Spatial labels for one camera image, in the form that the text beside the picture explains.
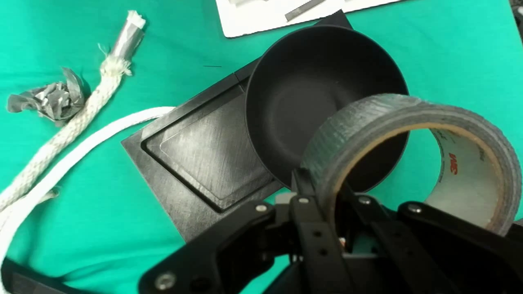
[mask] teal fabric surface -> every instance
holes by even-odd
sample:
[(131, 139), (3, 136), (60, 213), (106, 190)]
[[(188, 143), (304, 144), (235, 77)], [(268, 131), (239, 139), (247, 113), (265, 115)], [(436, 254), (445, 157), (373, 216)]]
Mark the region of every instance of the teal fabric surface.
[[(149, 22), (134, 76), (87, 135), (144, 108), (181, 105), (299, 28), (225, 40), (212, 0), (3, 0), (2, 105), (10, 94), (60, 81), (62, 68), (95, 87), (103, 61), (98, 45), (109, 51), (131, 9)], [(407, 0), (348, 20), (395, 59), (413, 97), (485, 117), (523, 156), (523, 50), (508, 0)], [(33, 113), (0, 112), (0, 188), (56, 131)], [(129, 294), (147, 269), (183, 246), (119, 144), (136, 131), (111, 139), (70, 172), (59, 198), (23, 224), (10, 259), (74, 288)], [(374, 190), (387, 206), (430, 192), (440, 164), (428, 141), (427, 133), (415, 135), (409, 159)], [(260, 293), (273, 275), (248, 291)]]

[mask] metal screw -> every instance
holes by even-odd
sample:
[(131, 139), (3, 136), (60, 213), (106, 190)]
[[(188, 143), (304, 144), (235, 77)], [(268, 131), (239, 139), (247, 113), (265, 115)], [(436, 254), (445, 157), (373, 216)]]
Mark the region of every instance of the metal screw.
[(373, 202), (371, 202), (371, 198), (368, 198), (368, 197), (361, 197), (361, 198), (358, 200), (358, 203), (361, 203), (363, 206), (369, 206)]
[(172, 290), (176, 285), (176, 275), (163, 273), (157, 278), (155, 286), (158, 291)]
[(265, 211), (266, 211), (266, 206), (265, 206), (265, 205), (258, 205), (258, 206), (257, 206), (257, 211), (258, 211), (258, 213), (265, 213)]
[(409, 211), (415, 215), (422, 215), (422, 208), (418, 205), (409, 205)]

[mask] frying pan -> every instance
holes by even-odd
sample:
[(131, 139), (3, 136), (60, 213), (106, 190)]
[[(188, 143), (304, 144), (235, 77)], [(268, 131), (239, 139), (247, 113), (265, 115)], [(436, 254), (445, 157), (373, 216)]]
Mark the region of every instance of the frying pan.
[[(312, 27), (275, 43), (247, 89), (248, 135), (266, 169), (286, 187), (314, 131), (351, 102), (407, 94), (394, 61), (369, 38), (343, 27)], [(366, 192), (397, 164), (407, 135), (373, 151), (346, 185)]]

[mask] paper sheet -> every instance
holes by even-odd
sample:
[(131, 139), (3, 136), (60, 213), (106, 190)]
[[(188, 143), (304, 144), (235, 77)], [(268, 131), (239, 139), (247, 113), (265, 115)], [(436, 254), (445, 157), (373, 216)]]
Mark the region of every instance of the paper sheet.
[(312, 10), (288, 22), (284, 15), (309, 0), (216, 0), (225, 38), (237, 38), (324, 19), (338, 10), (345, 14), (394, 4), (399, 0), (324, 0)]

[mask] duct tape roll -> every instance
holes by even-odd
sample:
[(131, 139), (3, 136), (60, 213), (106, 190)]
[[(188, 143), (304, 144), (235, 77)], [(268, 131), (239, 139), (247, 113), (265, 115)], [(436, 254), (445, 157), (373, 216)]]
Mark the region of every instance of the duct tape roll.
[(503, 135), (484, 118), (404, 95), (374, 95), (330, 117), (310, 139), (301, 167), (310, 172), (319, 205), (333, 224), (345, 179), (376, 146), (430, 130), (441, 149), (440, 180), (427, 203), (505, 236), (520, 203), (520, 166)]

